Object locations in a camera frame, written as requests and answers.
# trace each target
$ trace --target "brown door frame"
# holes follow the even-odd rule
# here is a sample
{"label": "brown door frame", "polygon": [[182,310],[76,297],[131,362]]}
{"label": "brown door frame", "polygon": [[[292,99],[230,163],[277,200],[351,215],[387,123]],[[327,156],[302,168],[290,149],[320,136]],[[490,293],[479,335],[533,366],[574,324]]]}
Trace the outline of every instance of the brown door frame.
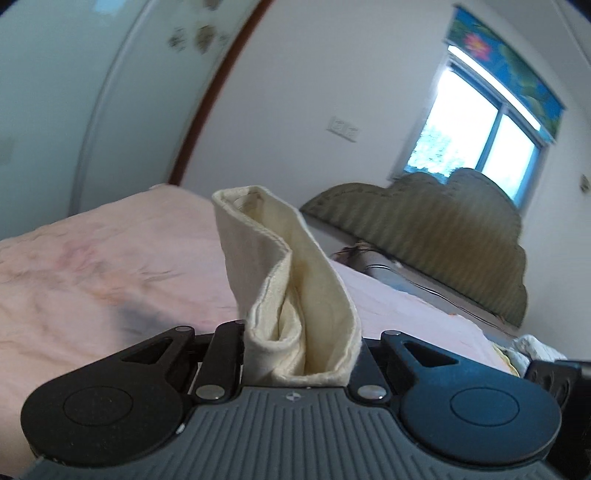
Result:
{"label": "brown door frame", "polygon": [[201,134],[201,130],[203,130],[205,122],[207,121],[207,117],[212,111],[213,105],[216,103],[219,93],[222,91],[222,87],[226,83],[226,80],[228,79],[234,64],[236,63],[244,48],[244,45],[246,45],[246,42],[251,37],[252,32],[259,24],[261,18],[265,15],[272,3],[273,0],[261,0],[232,43],[232,46],[228,50],[226,57],[223,59],[222,64],[218,68],[215,77],[209,85],[207,92],[205,92],[195,117],[193,117],[193,122],[191,123],[191,127],[189,127],[189,131],[185,136],[183,146],[178,152],[178,156],[174,163],[170,178],[168,179],[168,183],[172,185],[180,185],[185,170],[187,170],[189,160],[191,159],[191,154],[193,153],[195,145],[197,144],[197,140],[199,139],[199,135]]}

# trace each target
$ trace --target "ceiling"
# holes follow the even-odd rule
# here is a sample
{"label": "ceiling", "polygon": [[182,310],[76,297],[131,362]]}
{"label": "ceiling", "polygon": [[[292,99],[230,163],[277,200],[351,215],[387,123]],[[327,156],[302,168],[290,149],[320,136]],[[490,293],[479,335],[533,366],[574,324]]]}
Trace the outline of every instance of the ceiling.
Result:
{"label": "ceiling", "polygon": [[591,122],[591,22],[566,0],[483,1],[540,52]]}

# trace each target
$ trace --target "pink flower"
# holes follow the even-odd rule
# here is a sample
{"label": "pink flower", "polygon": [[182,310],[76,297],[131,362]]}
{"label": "pink flower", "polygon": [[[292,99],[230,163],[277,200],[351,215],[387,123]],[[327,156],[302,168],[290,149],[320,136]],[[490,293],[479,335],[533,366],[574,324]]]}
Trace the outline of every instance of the pink flower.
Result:
{"label": "pink flower", "polygon": [[491,53],[491,46],[480,38],[480,35],[476,33],[469,33],[464,38],[464,45],[472,56],[476,59],[484,61],[490,61],[489,55]]}

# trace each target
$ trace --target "cream towel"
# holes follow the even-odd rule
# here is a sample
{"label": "cream towel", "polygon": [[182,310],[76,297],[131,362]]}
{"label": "cream towel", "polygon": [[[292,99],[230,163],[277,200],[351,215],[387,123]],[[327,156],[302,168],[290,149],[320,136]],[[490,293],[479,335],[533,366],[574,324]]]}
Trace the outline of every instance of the cream towel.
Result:
{"label": "cream towel", "polygon": [[295,208],[262,187],[213,195],[230,287],[246,320],[244,384],[346,385],[361,323]]}

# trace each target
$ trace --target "pink blanket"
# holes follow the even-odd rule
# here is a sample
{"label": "pink blanket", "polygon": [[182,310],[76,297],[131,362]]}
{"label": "pink blanket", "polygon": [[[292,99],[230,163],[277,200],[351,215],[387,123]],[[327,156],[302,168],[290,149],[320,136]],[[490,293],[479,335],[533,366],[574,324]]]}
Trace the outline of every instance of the pink blanket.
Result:
{"label": "pink blanket", "polygon": [[[482,332],[335,264],[365,336],[399,329],[506,370]],[[20,409],[42,383],[177,325],[235,319],[212,204],[171,186],[0,242],[0,473],[31,464]]]}

